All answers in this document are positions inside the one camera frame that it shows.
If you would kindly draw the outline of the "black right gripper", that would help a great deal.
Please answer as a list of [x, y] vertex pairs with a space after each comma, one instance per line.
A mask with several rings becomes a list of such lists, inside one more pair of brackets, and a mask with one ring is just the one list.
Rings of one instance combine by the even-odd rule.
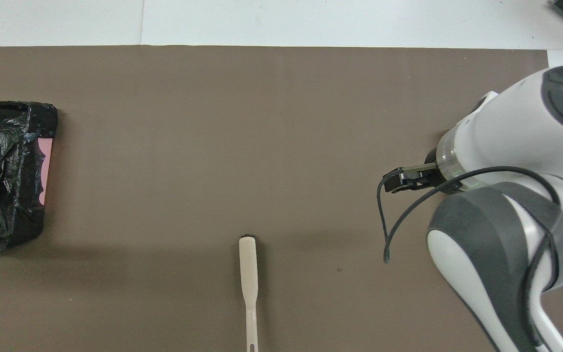
[[383, 176], [388, 193], [437, 187], [446, 181], [436, 161], [436, 148], [429, 151], [422, 165], [400, 167]]

